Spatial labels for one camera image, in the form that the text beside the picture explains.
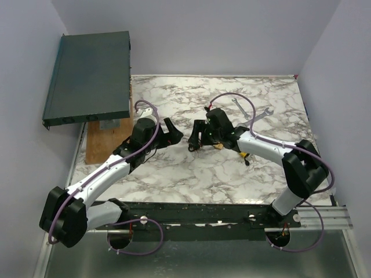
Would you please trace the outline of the brass padlock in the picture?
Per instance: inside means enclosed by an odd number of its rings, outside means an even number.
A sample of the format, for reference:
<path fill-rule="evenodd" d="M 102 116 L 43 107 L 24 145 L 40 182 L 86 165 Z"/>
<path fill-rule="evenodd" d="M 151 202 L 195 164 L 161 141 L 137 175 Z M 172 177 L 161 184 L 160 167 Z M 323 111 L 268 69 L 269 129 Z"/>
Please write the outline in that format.
<path fill-rule="evenodd" d="M 218 144 L 213 145 L 213 147 L 215 149 L 222 150 L 224 148 L 224 145 L 222 143 L 218 143 Z"/>

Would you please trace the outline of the orange padlock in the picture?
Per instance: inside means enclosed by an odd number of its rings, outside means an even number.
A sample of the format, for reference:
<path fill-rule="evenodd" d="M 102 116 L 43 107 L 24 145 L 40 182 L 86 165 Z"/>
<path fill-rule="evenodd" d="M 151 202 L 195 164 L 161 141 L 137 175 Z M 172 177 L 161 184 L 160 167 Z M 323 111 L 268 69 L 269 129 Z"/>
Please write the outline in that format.
<path fill-rule="evenodd" d="M 188 151 L 189 152 L 194 152 L 194 151 L 197 151 L 200 149 L 200 145 L 193 145 L 193 144 L 189 144 L 188 145 Z"/>

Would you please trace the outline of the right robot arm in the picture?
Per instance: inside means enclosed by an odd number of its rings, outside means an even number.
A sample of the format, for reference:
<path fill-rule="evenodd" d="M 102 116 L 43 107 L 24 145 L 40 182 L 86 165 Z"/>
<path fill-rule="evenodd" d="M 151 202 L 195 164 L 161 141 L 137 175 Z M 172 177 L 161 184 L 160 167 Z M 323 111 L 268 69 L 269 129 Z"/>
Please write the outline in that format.
<path fill-rule="evenodd" d="M 220 108 L 206 113 L 206 119 L 194 121 L 188 139 L 188 150 L 221 143 L 237 153 L 248 153 L 269 160 L 283 168 L 287 188 L 269 205 L 267 221 L 279 227 L 288 220 L 288 214 L 308 199 L 328 177 L 329 169 L 308 140 L 298 143 L 279 142 L 273 138 L 252 134 L 250 128 L 233 126 Z"/>

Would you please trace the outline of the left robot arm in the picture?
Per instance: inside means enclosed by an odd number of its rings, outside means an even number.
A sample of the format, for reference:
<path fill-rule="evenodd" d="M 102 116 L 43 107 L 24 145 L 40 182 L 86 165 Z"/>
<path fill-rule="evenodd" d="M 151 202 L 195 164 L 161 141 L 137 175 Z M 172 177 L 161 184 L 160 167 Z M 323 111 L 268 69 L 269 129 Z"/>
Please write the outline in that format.
<path fill-rule="evenodd" d="M 169 118 L 164 120 L 167 131 L 150 118 L 141 118 L 127 138 L 92 174 L 68 189 L 53 188 L 46 199 L 39 226 L 48 233 L 50 244 L 75 246 L 87 231 L 104 225 L 124 228 L 129 220 L 129 208 L 117 199 L 95 204 L 114 183 L 129 175 L 144 163 L 152 150 L 178 144 L 183 133 Z"/>

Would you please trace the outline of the small thin wrench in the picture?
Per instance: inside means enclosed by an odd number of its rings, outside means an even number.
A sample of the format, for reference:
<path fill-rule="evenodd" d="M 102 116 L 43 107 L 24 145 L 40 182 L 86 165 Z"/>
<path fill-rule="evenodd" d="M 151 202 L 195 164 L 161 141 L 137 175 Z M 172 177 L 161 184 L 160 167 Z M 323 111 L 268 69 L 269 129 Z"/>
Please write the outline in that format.
<path fill-rule="evenodd" d="M 250 119 L 250 115 L 244 110 L 244 108 L 241 106 L 241 104 L 238 102 L 236 98 L 232 99 L 232 102 L 238 107 L 238 109 L 242 112 L 244 118 L 246 120 Z"/>

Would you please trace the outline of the wooden board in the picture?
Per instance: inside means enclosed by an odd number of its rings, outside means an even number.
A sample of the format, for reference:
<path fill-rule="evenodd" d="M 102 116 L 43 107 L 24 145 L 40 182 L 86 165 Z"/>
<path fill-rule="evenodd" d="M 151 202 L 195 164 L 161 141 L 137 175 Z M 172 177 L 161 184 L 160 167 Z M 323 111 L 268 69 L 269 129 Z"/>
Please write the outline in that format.
<path fill-rule="evenodd" d="M 85 163 L 102 164 L 127 139 L 133 130 L 133 100 L 130 93 L 130 117 L 119 120 L 119 127 L 100 129 L 100 122 L 89 122 L 86 137 Z"/>

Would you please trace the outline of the large grey wrench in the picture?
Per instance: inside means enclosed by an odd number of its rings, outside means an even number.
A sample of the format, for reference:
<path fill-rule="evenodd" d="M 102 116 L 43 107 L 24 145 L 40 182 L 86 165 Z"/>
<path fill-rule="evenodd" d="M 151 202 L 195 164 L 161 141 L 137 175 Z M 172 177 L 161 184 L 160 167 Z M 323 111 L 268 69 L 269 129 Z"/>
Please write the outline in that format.
<path fill-rule="evenodd" d="M 258 120 L 260 120 L 260 119 L 262 119 L 266 116 L 271 116 L 273 114 L 274 114 L 273 110 L 270 110 L 269 108 L 266 108 L 262 113 L 260 113 L 260 114 L 258 114 L 254 117 L 254 122 L 257 122 Z M 243 123 L 238 123 L 237 126 L 249 127 L 251 122 L 252 122 L 252 120 L 249 120 L 249 121 L 243 122 Z"/>

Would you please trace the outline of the dark green metal box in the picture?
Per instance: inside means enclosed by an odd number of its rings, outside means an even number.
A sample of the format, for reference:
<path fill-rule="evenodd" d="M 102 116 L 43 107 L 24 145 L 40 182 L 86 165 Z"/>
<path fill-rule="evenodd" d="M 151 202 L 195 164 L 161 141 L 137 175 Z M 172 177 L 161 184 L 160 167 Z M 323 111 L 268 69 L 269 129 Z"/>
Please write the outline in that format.
<path fill-rule="evenodd" d="M 130 50 L 128 31 L 63 35 L 43 126 L 129 118 Z"/>

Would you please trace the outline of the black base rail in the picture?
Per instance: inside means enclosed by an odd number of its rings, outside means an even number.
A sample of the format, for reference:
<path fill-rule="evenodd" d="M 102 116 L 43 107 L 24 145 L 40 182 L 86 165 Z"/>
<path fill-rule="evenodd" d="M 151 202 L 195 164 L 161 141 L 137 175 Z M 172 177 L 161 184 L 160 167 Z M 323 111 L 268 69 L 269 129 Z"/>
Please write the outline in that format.
<path fill-rule="evenodd" d="M 265 230 L 301 226 L 297 210 L 275 216 L 268 205 L 97 201 L 88 210 L 88 230 L 132 232 L 134 241 L 265 239 Z"/>

